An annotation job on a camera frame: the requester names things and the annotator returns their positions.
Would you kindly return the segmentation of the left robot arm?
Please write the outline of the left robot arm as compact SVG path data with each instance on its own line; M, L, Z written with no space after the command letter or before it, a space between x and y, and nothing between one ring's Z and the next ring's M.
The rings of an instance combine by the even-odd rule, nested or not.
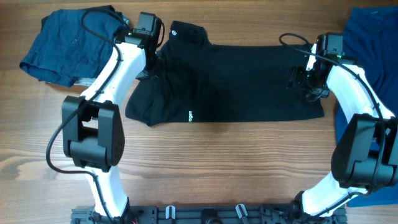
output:
M125 147L120 107L133 81L148 78L155 67L163 28L155 14L141 12L136 28L111 41L113 52L90 87L63 101L63 151L85 175L95 199L86 223L132 223L118 167Z

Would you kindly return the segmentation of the black t-shirt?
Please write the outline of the black t-shirt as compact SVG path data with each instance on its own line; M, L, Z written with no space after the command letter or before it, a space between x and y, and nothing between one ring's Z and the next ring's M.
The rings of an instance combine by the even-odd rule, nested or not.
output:
M287 87L290 70L307 64L302 51L216 45L203 27L173 21L153 76L138 83L125 115L148 126L321 118L319 101Z

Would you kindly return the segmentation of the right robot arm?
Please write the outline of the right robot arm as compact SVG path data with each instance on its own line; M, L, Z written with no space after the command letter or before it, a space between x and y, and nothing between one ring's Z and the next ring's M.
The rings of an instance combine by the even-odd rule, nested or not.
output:
M348 125L331 158L331 171L290 202L289 221L322 222L351 199L397 184L397 118L377 97L359 61L343 52L343 36L321 34L294 67L288 86L307 99L334 93Z

